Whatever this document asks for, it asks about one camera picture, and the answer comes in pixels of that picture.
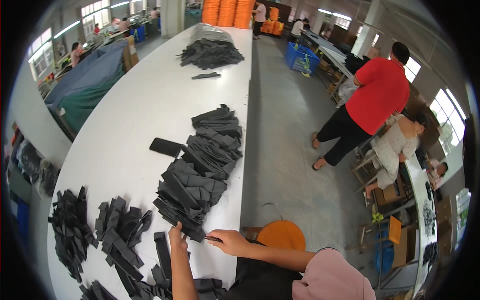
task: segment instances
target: hair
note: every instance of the hair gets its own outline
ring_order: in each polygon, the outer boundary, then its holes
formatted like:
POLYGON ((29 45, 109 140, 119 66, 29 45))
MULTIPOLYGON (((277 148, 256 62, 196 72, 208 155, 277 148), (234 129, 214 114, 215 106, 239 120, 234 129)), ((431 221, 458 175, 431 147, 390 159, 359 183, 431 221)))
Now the hair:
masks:
POLYGON ((443 177, 443 176, 445 176, 445 174, 446 174, 447 171, 448 171, 448 164, 445 163, 445 162, 443 162, 443 163, 441 163, 441 165, 444 165, 444 166, 445 166, 445 173, 443 173, 442 175, 440 175, 440 177, 443 177))
POLYGON ((410 58, 410 51, 408 47, 400 42, 393 43, 392 53, 393 55, 395 55, 398 61, 403 63, 404 65, 407 64, 407 61, 410 58))
POLYGON ((75 49, 77 49, 79 43, 78 42, 75 42, 72 44, 72 51, 74 51, 75 49))
POLYGON ((425 127, 425 128, 428 127, 428 117, 423 112, 421 112, 417 115, 417 117, 415 118, 415 122, 417 122, 420 125, 423 125, 423 127, 425 127))

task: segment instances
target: red shirt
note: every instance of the red shirt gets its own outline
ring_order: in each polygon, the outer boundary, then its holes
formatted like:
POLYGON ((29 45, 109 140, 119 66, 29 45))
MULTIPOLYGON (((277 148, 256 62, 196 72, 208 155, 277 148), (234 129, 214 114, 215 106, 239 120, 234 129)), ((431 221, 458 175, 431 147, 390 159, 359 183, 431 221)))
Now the red shirt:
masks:
POLYGON ((375 58, 361 67, 355 76, 361 86, 345 104, 352 120, 366 133, 374 135, 396 110, 408 101, 410 85, 405 69, 396 60, 375 58))

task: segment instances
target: fluorescent light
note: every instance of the fluorescent light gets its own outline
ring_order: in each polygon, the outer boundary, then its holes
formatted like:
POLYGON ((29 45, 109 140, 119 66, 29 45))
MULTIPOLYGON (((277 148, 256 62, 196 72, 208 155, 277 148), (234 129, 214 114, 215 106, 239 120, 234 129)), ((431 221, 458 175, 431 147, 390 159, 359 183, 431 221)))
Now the fluorescent light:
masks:
POLYGON ((462 118, 464 120, 467 119, 467 117, 465 116, 465 114, 463 113, 463 110, 462 110, 462 107, 458 104, 458 102, 456 101, 455 97, 453 96, 452 92, 450 92, 449 89, 447 89, 447 94, 450 96, 450 99, 452 99, 453 103, 455 104, 456 108, 458 109, 458 111, 460 112, 460 114, 462 115, 462 118))
POLYGON ((326 13, 326 14, 332 14, 331 12, 329 11, 326 11, 326 10, 322 10, 322 9, 318 9, 319 12, 323 12, 323 13, 326 13))
POLYGON ((36 59, 40 54, 42 54, 43 50, 45 50, 49 46, 50 42, 47 42, 40 47, 33 55, 32 57, 28 60, 28 62, 33 62, 34 59, 36 59))
POLYGON ((117 6, 120 6, 120 5, 124 5, 124 4, 128 4, 128 1, 125 1, 125 2, 122 2, 122 3, 119 3, 119 4, 112 5, 112 6, 110 6, 110 8, 114 8, 114 7, 117 7, 117 6))
POLYGON ((339 14, 339 13, 337 13, 337 12, 334 12, 332 15, 334 15, 335 17, 339 17, 339 18, 345 19, 345 20, 349 20, 349 21, 352 20, 352 18, 347 17, 347 16, 344 16, 344 15, 339 14))
POLYGON ((74 27, 75 25, 77 25, 78 23, 80 23, 80 20, 78 20, 77 22, 73 23, 72 25, 68 26, 67 28, 63 29, 62 31, 60 31, 59 33, 57 33, 53 38, 57 38, 59 36, 61 36, 65 31, 69 30, 70 28, 74 27))

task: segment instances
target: scissors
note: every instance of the scissors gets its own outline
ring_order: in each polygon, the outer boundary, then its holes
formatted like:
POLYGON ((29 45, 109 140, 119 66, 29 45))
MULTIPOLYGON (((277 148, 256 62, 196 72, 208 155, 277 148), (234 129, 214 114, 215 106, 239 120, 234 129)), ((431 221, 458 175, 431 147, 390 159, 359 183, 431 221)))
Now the scissors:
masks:
POLYGON ((221 239, 215 238, 215 237, 204 236, 204 239, 205 240, 219 241, 219 242, 223 243, 223 241, 221 239))

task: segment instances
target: man in red shirt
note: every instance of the man in red shirt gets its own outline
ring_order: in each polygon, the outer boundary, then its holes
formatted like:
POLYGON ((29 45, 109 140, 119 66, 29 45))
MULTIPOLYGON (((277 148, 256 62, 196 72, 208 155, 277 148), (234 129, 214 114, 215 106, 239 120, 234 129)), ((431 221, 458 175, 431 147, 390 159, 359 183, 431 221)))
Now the man in red shirt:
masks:
POLYGON ((312 165, 314 170, 326 163, 336 166, 348 152, 374 135, 390 115, 403 110, 410 93, 403 67, 409 57, 407 46, 395 42, 390 52, 391 60, 375 58, 355 73, 353 82, 359 88, 312 137, 315 149, 321 142, 340 138, 312 165))

